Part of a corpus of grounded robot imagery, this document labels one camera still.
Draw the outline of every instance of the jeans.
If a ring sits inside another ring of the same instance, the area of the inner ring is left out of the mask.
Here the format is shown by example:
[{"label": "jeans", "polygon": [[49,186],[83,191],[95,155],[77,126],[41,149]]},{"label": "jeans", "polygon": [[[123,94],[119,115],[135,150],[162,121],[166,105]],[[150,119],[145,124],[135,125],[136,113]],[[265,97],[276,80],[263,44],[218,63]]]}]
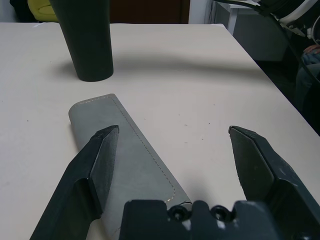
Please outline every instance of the jeans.
[{"label": "jeans", "polygon": [[[303,54],[302,60],[310,72],[317,77],[320,73],[320,54],[314,54],[313,52],[308,54]],[[310,90],[313,79],[306,73],[306,71],[301,67],[296,76],[295,85],[295,103],[296,108],[302,112],[305,97]]]}]

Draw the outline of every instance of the screw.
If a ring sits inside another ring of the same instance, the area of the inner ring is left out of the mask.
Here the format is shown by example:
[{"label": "screw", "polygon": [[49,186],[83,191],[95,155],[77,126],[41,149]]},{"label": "screw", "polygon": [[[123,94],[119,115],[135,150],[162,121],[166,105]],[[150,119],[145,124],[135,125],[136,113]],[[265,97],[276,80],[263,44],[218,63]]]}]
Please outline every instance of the screw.
[{"label": "screw", "polygon": [[224,206],[215,206],[211,209],[212,216],[222,222],[231,221],[231,213]]},{"label": "screw", "polygon": [[190,217],[190,213],[181,205],[173,206],[168,211],[169,217],[177,222],[183,222]]}]

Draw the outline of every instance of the black cup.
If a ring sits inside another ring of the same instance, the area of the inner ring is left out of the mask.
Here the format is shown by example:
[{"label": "black cup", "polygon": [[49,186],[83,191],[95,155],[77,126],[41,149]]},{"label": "black cup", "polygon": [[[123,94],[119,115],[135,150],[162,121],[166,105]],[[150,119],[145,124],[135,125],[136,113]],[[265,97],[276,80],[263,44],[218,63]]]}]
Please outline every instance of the black cup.
[{"label": "black cup", "polygon": [[114,73],[110,0],[50,0],[79,79],[97,82]]}]

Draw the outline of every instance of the white table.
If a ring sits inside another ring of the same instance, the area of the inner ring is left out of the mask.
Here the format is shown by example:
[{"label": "white table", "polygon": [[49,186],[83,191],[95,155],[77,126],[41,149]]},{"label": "white table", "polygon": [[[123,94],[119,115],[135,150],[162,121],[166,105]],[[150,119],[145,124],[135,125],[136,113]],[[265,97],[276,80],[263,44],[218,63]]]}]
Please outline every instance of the white table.
[{"label": "white table", "polygon": [[[29,239],[77,154],[68,110],[114,93],[192,201],[245,199],[228,134],[266,137],[320,203],[320,138],[216,25],[114,24],[114,75],[83,82],[60,26],[0,23],[0,235]],[[103,239],[99,223],[87,239]]]},{"label": "white table", "polygon": [[[227,29],[232,35],[234,34],[236,22],[237,22],[237,18],[238,18],[239,14],[246,14],[246,15],[258,14],[256,11],[254,11],[253,9],[251,9],[247,6],[242,6],[242,5],[238,5],[238,4],[223,3],[223,2],[218,2],[218,1],[216,3],[218,3],[220,6],[222,6],[225,10],[227,10],[229,12],[229,20],[228,20]],[[252,0],[242,1],[242,3],[258,5],[258,3],[253,2]],[[215,17],[217,15],[217,4],[215,4],[215,7],[212,11],[214,13],[213,20],[215,21]]]}]

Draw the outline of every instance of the door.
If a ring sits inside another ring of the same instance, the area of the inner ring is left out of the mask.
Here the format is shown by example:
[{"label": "door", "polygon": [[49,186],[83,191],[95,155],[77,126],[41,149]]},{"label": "door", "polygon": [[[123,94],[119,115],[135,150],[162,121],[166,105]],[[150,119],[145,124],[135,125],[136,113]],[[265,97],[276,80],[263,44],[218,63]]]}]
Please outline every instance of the door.
[{"label": "door", "polygon": [[110,22],[187,24],[190,0],[110,0]]}]

